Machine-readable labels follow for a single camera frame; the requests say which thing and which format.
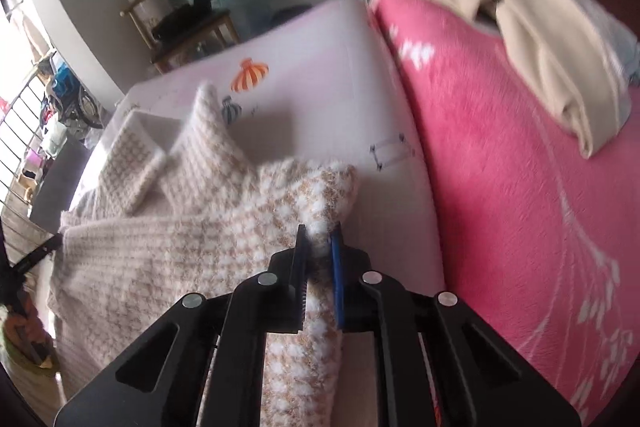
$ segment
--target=orange hot air balloon print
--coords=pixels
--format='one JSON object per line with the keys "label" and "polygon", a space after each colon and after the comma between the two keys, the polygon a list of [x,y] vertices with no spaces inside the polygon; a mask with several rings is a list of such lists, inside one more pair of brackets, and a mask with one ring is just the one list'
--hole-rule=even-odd
{"label": "orange hot air balloon print", "polygon": [[240,67],[242,71],[231,83],[231,89],[235,92],[253,89],[269,73],[269,67],[266,64],[252,62],[250,58],[243,60]]}

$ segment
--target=pink blanket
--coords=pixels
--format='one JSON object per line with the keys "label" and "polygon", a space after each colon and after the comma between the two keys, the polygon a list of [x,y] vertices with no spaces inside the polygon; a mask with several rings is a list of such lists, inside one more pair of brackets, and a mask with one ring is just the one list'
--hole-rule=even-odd
{"label": "pink blanket", "polygon": [[584,160],[500,38],[427,0],[372,9],[427,158],[448,287],[590,422],[639,352],[640,92]]}

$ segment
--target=white bedsheet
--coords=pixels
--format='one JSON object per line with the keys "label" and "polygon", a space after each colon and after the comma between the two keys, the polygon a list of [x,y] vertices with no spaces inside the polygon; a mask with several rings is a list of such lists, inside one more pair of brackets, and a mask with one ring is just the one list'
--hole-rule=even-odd
{"label": "white bedsheet", "polygon": [[[323,4],[287,25],[155,80],[134,86],[118,106],[90,159],[76,201],[97,183],[124,116],[139,107],[177,119],[191,108],[196,88],[213,82],[231,96],[231,136],[255,163],[298,156],[338,158],[362,181],[348,245],[369,253],[375,269],[414,292],[444,289],[436,216],[428,174],[398,74],[365,6],[354,0]],[[232,90],[250,59],[258,83]],[[266,65],[268,72],[262,76]],[[244,69],[251,68],[247,62]],[[158,120],[170,137],[176,121]],[[334,425],[377,425],[370,335],[346,335]]]}

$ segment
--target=knit sweater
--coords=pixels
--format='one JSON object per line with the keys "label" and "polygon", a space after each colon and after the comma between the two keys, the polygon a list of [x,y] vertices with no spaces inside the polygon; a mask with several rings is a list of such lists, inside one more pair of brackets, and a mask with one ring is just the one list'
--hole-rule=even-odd
{"label": "knit sweater", "polygon": [[328,232],[346,217],[356,172],[287,159],[252,166],[205,85],[170,150],[127,117],[96,189],[62,216],[49,305],[70,397],[181,296],[232,292],[295,244],[314,245],[304,331],[269,335],[261,425],[329,426],[340,364],[326,270]]}

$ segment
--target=wooden stool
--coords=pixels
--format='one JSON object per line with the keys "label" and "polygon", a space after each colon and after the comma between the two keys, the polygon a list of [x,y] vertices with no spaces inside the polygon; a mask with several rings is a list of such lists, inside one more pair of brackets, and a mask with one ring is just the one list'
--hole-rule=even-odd
{"label": "wooden stool", "polygon": [[238,32],[236,32],[236,28],[229,16],[229,10],[226,9],[213,10],[209,15],[204,17],[201,22],[184,31],[170,42],[157,42],[151,35],[149,29],[146,28],[134,12],[134,8],[143,1],[145,0],[134,0],[126,9],[120,12],[120,15],[121,17],[125,17],[127,15],[131,17],[146,45],[152,51],[151,63],[160,73],[167,73],[171,71],[169,61],[172,58],[179,55],[189,47],[194,46],[198,42],[202,42],[211,33],[216,35],[222,47],[225,48],[225,39],[220,31],[220,26],[226,26],[226,29],[235,44],[240,43],[240,37],[238,36]]}

